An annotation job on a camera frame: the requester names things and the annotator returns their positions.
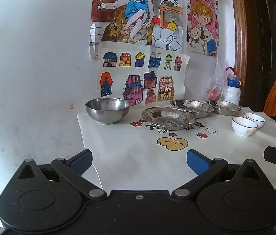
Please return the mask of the wooden door frame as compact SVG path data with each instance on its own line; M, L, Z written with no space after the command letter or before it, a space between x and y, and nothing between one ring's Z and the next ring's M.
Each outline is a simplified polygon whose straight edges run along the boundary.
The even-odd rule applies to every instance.
M232 0L235 16L235 68L241 81L242 106L256 109L260 67L260 33L256 0Z

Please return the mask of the white blue water bottle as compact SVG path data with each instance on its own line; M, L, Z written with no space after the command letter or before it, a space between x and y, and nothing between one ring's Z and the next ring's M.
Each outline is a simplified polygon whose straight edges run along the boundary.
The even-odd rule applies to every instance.
M232 67L226 68L227 74L227 94L225 96L225 101L239 105L241 97L241 81L236 73L235 69Z

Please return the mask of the child with fan drawing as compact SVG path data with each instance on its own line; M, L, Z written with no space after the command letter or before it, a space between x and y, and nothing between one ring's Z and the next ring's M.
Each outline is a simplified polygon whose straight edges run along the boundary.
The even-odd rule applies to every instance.
M102 41L183 50L183 0L92 0L90 56Z

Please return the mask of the white ceramic bowl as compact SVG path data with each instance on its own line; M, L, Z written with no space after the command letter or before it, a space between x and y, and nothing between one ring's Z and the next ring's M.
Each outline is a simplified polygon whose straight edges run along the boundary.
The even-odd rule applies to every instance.
M251 113L251 112L244 113L244 117L255 122L257 124L258 129L263 127L265 124L265 121L266 121L264 117L259 116L258 114Z
M232 128L237 135L248 137L254 134L258 126L252 120L244 117L234 116L232 117Z

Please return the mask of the deep steel bowl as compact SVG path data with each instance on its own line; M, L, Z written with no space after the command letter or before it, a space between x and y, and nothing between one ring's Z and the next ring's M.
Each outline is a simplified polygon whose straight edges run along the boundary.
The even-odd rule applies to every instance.
M87 114L96 122L110 125L125 118L130 103L120 98L96 98L85 104Z

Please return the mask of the girl with puppy drawing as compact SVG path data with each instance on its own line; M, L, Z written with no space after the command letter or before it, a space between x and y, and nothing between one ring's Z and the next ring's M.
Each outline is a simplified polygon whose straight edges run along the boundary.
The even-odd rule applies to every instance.
M188 0L188 50L216 57L219 47L218 1Z

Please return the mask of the white cartoon table mat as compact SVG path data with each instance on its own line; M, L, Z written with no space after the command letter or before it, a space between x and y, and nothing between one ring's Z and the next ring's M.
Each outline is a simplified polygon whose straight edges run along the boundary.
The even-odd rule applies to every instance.
M187 165L195 149L210 159L240 164L254 159L276 186L276 165L264 160L264 150L276 147L276 121L266 118L249 137L232 129L232 118L211 114L183 130L169 131L144 121L141 109L112 125L102 125L87 114L78 115L84 147L93 154L90 179L111 190L174 190L196 174Z

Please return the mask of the clear plastic bag red contents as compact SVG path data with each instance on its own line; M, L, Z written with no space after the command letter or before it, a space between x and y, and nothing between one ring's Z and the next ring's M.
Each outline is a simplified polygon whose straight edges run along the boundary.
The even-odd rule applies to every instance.
M227 95L227 73L220 53L216 56L216 67L209 78L205 93L206 100L225 100Z

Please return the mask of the steel plate with sticker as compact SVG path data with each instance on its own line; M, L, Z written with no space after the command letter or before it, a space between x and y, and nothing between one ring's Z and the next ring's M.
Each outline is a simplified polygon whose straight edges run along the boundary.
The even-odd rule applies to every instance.
M196 117L188 111L174 107L150 107L141 113L144 120L169 130L181 130L194 125Z

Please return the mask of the coloured houses drawing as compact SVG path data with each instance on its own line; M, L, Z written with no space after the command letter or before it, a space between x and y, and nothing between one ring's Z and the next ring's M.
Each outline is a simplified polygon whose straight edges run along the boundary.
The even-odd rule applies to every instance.
M188 55L151 46L102 41L96 94L136 108L167 105L185 95Z

